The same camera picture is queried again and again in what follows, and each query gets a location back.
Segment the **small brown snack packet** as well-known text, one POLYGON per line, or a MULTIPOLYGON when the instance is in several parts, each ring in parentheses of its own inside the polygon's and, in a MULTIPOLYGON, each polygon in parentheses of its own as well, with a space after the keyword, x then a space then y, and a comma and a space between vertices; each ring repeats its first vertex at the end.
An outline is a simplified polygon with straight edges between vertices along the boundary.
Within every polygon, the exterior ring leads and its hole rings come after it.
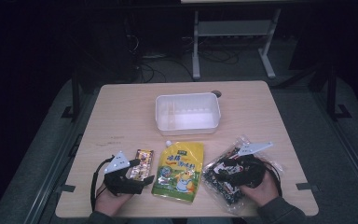
POLYGON ((138 149, 135 158, 138 159, 140 163, 132 168, 130 178, 142 181, 145 178, 149 177, 153 157, 153 150, 138 149))

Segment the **person's right hand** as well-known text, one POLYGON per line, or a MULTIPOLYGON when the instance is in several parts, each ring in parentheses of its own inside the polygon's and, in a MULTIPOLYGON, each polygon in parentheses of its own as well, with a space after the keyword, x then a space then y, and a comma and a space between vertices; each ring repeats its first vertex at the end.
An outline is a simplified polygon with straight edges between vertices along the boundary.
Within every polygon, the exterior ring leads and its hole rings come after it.
POLYGON ((265 172, 263 181, 255 189, 240 186, 240 190, 259 207, 266 205, 279 196, 274 179, 268 172, 265 172))

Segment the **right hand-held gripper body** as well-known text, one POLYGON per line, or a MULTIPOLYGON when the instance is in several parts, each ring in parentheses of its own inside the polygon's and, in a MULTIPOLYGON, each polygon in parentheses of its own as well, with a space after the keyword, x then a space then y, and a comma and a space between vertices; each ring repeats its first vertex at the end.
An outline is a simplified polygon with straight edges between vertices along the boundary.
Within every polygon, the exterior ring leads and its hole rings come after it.
POLYGON ((229 174, 235 174, 238 178, 237 185, 233 187, 246 186, 249 188, 258 187, 266 172, 266 165, 258 159, 255 154, 272 147, 271 142, 268 143, 250 143, 236 148, 236 152, 229 159, 235 159, 238 162, 237 166, 227 166, 229 174))

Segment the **white metal stand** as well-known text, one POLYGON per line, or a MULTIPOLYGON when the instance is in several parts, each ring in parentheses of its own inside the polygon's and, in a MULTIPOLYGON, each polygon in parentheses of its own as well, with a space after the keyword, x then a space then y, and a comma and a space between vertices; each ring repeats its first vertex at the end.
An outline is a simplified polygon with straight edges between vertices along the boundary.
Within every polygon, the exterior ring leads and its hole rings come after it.
POLYGON ((265 68, 268 78, 275 78, 275 72, 269 61, 269 47, 272 42, 281 10, 277 8, 270 20, 251 21, 200 21, 199 12, 194 16, 192 77, 200 79, 199 38, 212 36, 264 36, 266 42, 258 50, 260 60, 265 68))

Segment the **yellow spouted pouch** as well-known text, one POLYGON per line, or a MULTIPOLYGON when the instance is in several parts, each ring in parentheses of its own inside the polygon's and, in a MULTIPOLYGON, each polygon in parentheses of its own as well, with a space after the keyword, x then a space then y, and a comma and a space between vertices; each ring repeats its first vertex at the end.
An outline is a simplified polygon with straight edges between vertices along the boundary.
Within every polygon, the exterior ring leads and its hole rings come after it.
POLYGON ((198 192, 204 145, 200 142, 166 142, 158 161, 152 194, 192 203, 198 192))

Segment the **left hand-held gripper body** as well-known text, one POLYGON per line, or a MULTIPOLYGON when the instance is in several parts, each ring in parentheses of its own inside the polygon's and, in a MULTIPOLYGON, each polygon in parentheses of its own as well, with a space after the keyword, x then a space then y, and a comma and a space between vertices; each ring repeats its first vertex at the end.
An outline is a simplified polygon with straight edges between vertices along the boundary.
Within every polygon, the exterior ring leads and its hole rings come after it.
POLYGON ((119 151, 103 171, 103 182, 115 195, 119 193, 141 194, 143 191, 144 187, 137 184, 138 180, 127 178, 127 172, 133 168, 129 166, 129 161, 125 154, 119 151))

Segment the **person's left hand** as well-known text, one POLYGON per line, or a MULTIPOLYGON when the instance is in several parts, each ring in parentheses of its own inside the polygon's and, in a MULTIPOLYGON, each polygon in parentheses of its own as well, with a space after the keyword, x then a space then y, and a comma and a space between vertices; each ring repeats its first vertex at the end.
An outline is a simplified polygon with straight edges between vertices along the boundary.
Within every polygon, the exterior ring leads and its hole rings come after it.
POLYGON ((101 184, 97 189, 95 211, 114 217, 132 197, 132 194, 118 194, 116 196, 107 189, 105 184, 101 184))

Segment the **white plastic container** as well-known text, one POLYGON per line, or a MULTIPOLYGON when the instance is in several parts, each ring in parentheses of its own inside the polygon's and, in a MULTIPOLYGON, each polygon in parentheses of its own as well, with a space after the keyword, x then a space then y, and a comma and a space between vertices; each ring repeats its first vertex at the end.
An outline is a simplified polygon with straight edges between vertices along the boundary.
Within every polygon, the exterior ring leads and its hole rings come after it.
POLYGON ((155 120, 162 135, 214 133, 221 119, 217 96, 212 92, 160 95, 155 120))

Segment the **black metal stand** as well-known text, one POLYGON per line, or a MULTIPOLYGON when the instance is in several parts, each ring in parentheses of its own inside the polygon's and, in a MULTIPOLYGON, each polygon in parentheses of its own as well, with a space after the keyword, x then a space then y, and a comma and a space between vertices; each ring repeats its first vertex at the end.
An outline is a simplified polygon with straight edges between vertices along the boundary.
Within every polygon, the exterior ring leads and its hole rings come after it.
POLYGON ((328 116, 333 120, 347 119, 351 117, 345 105, 336 104, 337 96, 337 69, 332 65, 327 76, 327 96, 326 96, 326 111, 328 116))
POLYGON ((65 119, 76 120, 80 112, 80 89, 77 71, 74 71, 71 79, 72 85, 72 105, 67 106, 63 113, 62 117, 65 119))

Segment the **dark tape strip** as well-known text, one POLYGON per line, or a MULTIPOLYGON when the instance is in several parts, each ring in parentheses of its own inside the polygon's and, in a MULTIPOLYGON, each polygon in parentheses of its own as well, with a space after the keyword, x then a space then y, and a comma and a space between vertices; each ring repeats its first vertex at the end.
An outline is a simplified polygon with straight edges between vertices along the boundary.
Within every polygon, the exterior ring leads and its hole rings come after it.
POLYGON ((61 185, 61 186, 58 186, 57 189, 56 189, 56 192, 74 192, 76 186, 71 186, 71 185, 61 185))
POLYGON ((320 189, 318 188, 318 186, 316 185, 312 185, 310 183, 296 183, 296 187, 298 190, 306 190, 309 189, 312 192, 317 192, 320 191, 320 189))

